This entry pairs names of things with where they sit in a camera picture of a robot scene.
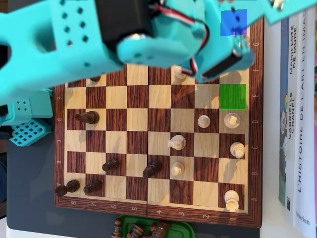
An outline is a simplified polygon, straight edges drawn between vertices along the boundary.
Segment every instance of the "dark table surface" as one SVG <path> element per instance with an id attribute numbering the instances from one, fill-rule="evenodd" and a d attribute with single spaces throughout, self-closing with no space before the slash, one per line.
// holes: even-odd
<path id="1" fill-rule="evenodd" d="M 14 10 L 36 0 L 9 0 Z M 53 205 L 53 133 L 28 147 L 7 142 L 7 225 L 11 229 L 75 238 L 104 238 L 118 216 Z M 190 223 L 196 238 L 259 238 L 260 229 Z"/>

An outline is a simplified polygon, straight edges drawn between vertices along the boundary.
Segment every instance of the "green square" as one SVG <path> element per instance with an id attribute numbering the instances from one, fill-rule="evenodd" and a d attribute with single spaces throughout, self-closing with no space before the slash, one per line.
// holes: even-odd
<path id="1" fill-rule="evenodd" d="M 220 84 L 219 108 L 224 110 L 245 110 L 246 85 Z"/>

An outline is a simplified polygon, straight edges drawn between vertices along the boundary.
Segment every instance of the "chess piece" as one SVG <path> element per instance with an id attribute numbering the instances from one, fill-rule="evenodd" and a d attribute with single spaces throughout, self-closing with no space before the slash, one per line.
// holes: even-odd
<path id="1" fill-rule="evenodd" d="M 176 135 L 167 142 L 167 146 L 172 147 L 175 150 L 181 150 L 185 145 L 186 140 L 182 135 Z"/>
<path id="2" fill-rule="evenodd" d="M 104 163 L 103 165 L 103 171 L 107 172 L 113 169 L 116 169 L 119 167 L 119 161 L 117 159 L 111 159 Z"/>
<path id="3" fill-rule="evenodd" d="M 173 176 L 177 176 L 180 175 L 182 173 L 184 173 L 184 164 L 182 162 L 175 162 L 170 170 L 170 172 L 172 173 Z"/>
<path id="4" fill-rule="evenodd" d="M 236 191 L 227 191 L 224 195 L 224 201 L 229 212 L 235 212 L 239 209 L 239 195 Z"/>
<path id="5" fill-rule="evenodd" d="M 55 194 L 57 197 L 62 197 L 65 196 L 68 192 L 76 192 L 80 187 L 79 181 L 78 180 L 71 180 L 69 181 L 66 186 L 61 185 L 58 186 L 55 189 Z"/>
<path id="6" fill-rule="evenodd" d="M 226 127 L 234 129 L 237 128 L 241 123 L 240 117 L 236 113 L 228 113 L 224 117 L 224 124 Z"/>
<path id="7" fill-rule="evenodd" d="M 121 226 L 121 219 L 117 218 L 114 221 L 114 232 L 112 233 L 111 238 L 121 238 L 120 226 Z"/>
<path id="8" fill-rule="evenodd" d="M 148 166 L 143 170 L 143 177 L 148 179 L 162 170 L 162 163 L 157 160 L 149 162 Z"/>
<path id="9" fill-rule="evenodd" d="M 151 238 L 164 238 L 167 230 L 169 229 L 169 223 L 158 222 L 158 227 L 152 233 Z"/>
<path id="10" fill-rule="evenodd" d="M 84 187 L 84 193 L 89 194 L 89 193 L 97 192 L 101 190 L 101 188 L 102 188 L 101 182 L 98 180 L 95 180 L 91 184 Z"/>
<path id="11" fill-rule="evenodd" d="M 244 156 L 244 152 L 245 152 L 244 145 L 240 142 L 234 142 L 230 146 L 230 152 L 237 159 L 241 159 Z"/>
<path id="12" fill-rule="evenodd" d="M 79 120 L 88 124 L 96 124 L 99 121 L 99 114 L 93 111 L 75 114 L 75 120 Z"/>
<path id="13" fill-rule="evenodd" d="M 198 118 L 197 123 L 201 128 L 206 128 L 210 125 L 210 118 L 206 115 L 202 115 Z"/>

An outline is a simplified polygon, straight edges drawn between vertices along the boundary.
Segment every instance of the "chessboard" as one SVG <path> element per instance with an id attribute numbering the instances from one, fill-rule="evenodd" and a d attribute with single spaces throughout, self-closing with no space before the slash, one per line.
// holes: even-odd
<path id="1" fill-rule="evenodd" d="M 247 36 L 254 64 L 204 84 L 180 79 L 174 65 L 126 64 L 98 81 L 57 86 L 54 187 L 75 179 L 79 189 L 54 195 L 55 206 L 260 227 L 262 19 L 248 27 Z M 90 111 L 100 117 L 96 124 L 75 120 Z M 206 125 L 201 116 L 207 116 L 207 127 L 200 126 Z M 186 142 L 181 149 L 172 146 L 177 135 Z M 235 142 L 243 153 L 234 156 Z M 105 172 L 103 164 L 113 159 L 119 166 Z M 153 161 L 161 170 L 144 178 Z M 101 188 L 86 194 L 84 187 L 96 180 Z"/>

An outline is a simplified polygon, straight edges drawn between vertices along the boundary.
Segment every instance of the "white table surface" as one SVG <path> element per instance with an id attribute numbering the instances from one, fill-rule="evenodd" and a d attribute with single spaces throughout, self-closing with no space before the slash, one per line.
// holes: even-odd
<path id="1" fill-rule="evenodd" d="M 278 200 L 279 179 L 280 22 L 264 27 L 263 222 L 261 238 L 303 238 L 284 219 Z M 0 220 L 1 238 L 62 238 L 11 230 Z"/>

